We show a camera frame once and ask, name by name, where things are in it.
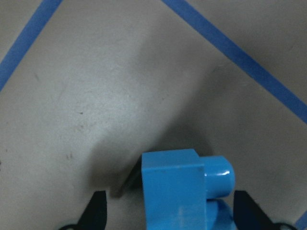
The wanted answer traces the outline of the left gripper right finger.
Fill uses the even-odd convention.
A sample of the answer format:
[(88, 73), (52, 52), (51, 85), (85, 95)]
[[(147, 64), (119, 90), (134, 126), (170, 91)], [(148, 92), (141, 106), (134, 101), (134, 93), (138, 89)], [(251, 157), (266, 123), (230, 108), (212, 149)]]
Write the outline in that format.
[(293, 230), (286, 223), (273, 223), (252, 197), (243, 190), (235, 190), (233, 220), (238, 230)]

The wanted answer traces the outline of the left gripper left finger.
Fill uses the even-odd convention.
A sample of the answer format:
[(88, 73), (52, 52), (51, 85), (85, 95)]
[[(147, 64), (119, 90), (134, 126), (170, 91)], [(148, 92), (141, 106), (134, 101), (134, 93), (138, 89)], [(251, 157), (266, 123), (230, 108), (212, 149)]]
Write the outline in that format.
[(104, 230), (106, 224), (106, 191), (95, 191), (78, 222), (65, 225), (60, 230)]

